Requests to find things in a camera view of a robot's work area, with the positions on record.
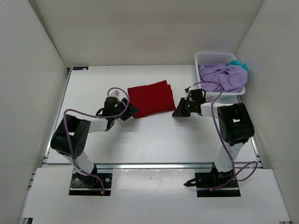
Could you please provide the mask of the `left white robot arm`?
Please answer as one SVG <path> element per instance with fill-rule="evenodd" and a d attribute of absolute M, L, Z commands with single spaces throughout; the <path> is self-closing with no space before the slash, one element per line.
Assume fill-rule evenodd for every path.
<path fill-rule="evenodd" d="M 74 109 L 67 109 L 62 121 L 56 129 L 50 146 L 65 157 L 74 167 L 75 172 L 82 177 L 82 182 L 92 187 L 98 181 L 97 168 L 84 152 L 88 134 L 107 132 L 116 120 L 128 120 L 140 110 L 128 99 L 107 97 L 104 106 L 95 115 L 86 114 Z"/>

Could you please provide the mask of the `lilac t shirt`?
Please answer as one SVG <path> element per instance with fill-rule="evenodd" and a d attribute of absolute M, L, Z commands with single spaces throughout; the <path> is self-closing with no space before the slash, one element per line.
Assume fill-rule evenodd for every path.
<path fill-rule="evenodd" d="M 207 92 L 236 93 L 242 90 L 248 81 L 247 71 L 234 64 L 199 64 L 200 85 Z"/>

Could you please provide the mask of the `red t shirt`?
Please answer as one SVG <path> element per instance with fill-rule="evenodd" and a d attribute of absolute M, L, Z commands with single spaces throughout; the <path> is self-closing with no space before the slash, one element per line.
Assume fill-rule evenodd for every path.
<path fill-rule="evenodd" d="M 171 85 L 165 80 L 128 88 L 128 95 L 130 103 L 139 109 L 133 116 L 136 119 L 176 109 Z"/>

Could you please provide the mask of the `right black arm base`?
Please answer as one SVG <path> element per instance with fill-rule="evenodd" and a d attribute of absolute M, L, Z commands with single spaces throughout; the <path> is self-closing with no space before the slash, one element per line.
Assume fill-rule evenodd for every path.
<path fill-rule="evenodd" d="M 185 182 L 184 186 L 196 187 L 197 198 L 241 196 L 238 182 L 231 174 L 220 177 L 212 172 L 195 173 L 195 177 Z"/>

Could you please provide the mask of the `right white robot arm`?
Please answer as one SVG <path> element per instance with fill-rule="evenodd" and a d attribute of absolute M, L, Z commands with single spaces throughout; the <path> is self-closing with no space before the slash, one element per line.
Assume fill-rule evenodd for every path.
<path fill-rule="evenodd" d="M 227 173 L 233 172 L 233 162 L 241 148 L 254 135 L 254 126 L 244 103 L 222 104 L 207 102 L 202 89 L 185 89 L 186 96 L 173 112 L 173 117 L 190 117 L 192 113 L 211 117 L 221 141 L 221 149 L 210 174 L 210 182 L 221 186 L 227 180 Z"/>

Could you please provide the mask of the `dark blue label sticker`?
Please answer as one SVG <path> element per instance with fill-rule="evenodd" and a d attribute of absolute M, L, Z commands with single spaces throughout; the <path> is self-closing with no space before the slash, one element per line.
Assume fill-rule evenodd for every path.
<path fill-rule="evenodd" d="M 88 66 L 75 66 L 72 68 L 72 70 L 88 70 Z"/>

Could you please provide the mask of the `teal t shirt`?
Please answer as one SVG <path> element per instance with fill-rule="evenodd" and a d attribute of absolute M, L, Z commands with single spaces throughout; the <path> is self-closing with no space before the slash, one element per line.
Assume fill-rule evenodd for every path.
<path fill-rule="evenodd" d="M 227 63 L 226 65 L 227 66 L 229 66 L 229 65 L 239 66 L 239 67 L 243 68 L 247 72 L 247 76 L 249 76 L 248 67 L 247 67 L 246 63 L 241 63 L 239 60 L 233 60 L 233 61 Z"/>

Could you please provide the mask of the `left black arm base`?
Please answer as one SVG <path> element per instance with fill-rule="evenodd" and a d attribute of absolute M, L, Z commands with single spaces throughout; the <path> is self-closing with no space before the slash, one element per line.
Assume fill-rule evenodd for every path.
<path fill-rule="evenodd" d="M 113 170 L 98 170 L 98 177 L 103 182 L 102 185 L 95 177 L 81 175 L 75 170 L 72 172 L 72 177 L 69 187 L 70 196 L 110 196 L 112 187 Z"/>

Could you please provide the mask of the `white plastic basket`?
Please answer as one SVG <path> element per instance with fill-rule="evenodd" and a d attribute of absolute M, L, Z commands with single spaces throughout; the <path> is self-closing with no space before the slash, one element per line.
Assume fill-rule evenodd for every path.
<path fill-rule="evenodd" d="M 196 66 L 196 75 L 197 75 L 197 82 L 198 86 L 201 87 L 201 81 L 199 77 L 199 70 L 198 66 L 199 64 L 206 64 L 206 63 L 229 63 L 233 60 L 236 60 L 236 57 L 232 53 L 224 53 L 224 52 L 197 52 L 194 55 L 195 59 L 195 66 Z M 218 95 L 219 92 L 207 92 L 209 95 Z M 245 86 L 242 88 L 241 91 L 236 93 L 227 93 L 222 92 L 223 96 L 237 96 L 242 95 L 245 93 Z"/>

